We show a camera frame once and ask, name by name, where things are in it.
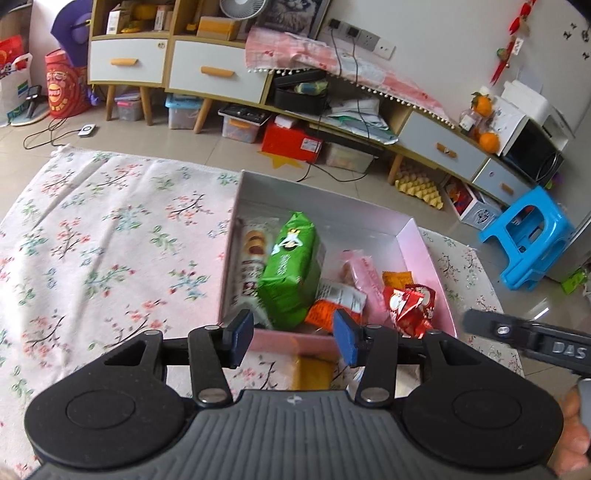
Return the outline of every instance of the finger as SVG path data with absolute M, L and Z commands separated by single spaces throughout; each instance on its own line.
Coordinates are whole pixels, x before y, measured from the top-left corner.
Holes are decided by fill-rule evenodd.
M 556 456 L 554 471 L 558 476 L 568 472 L 582 470 L 589 466 L 589 459 L 585 455 L 578 455 L 570 450 L 561 450 Z
M 573 387 L 566 394 L 562 401 L 561 408 L 565 419 L 579 415 L 579 412 L 581 411 L 581 395 L 579 394 L 579 389 L 577 387 Z
M 569 450 L 578 455 L 584 455 L 591 446 L 589 431 L 578 417 L 571 417 L 564 422 L 562 437 L 558 441 L 561 449 Z

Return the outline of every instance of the red cylindrical container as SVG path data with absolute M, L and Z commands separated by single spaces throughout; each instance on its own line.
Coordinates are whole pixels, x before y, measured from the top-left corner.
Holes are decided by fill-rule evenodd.
M 87 97 L 86 67 L 73 67 L 64 50 L 45 56 L 50 115 L 68 118 L 90 108 Z

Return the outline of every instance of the blue plastic stool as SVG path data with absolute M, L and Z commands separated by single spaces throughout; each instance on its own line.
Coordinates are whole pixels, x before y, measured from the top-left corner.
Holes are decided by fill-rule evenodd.
M 533 210 L 521 221 L 514 220 L 526 208 Z M 533 290 L 564 253 L 573 225 L 542 187 L 536 187 L 511 205 L 479 234 L 480 241 L 497 238 L 509 265 L 501 280 L 511 290 Z

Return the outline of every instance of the red box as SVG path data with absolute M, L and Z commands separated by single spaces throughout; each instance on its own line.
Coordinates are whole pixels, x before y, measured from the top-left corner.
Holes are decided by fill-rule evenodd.
M 283 128 L 270 122 L 262 141 L 261 151 L 314 163 L 322 140 L 311 137 L 299 128 Z

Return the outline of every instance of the green package on floor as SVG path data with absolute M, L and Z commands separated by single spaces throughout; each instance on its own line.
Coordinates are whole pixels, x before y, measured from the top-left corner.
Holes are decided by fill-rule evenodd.
M 324 247 L 314 224 L 303 213 L 293 213 L 256 290 L 276 329 L 291 330 L 304 321 L 316 296 L 322 263 Z

